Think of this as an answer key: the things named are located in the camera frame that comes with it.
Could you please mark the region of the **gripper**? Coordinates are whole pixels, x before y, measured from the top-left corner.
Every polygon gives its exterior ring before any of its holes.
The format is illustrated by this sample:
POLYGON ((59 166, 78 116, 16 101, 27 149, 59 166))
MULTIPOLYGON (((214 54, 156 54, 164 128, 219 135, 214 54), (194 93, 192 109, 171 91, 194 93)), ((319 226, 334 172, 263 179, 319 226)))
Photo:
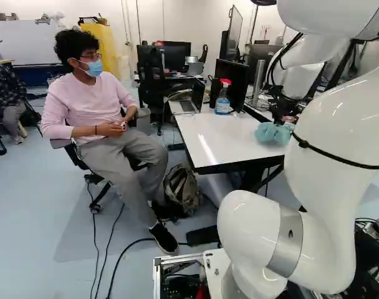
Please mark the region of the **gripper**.
POLYGON ((285 123, 296 124, 299 119, 299 102, 287 99, 273 99, 269 108, 273 123, 284 125, 285 123))

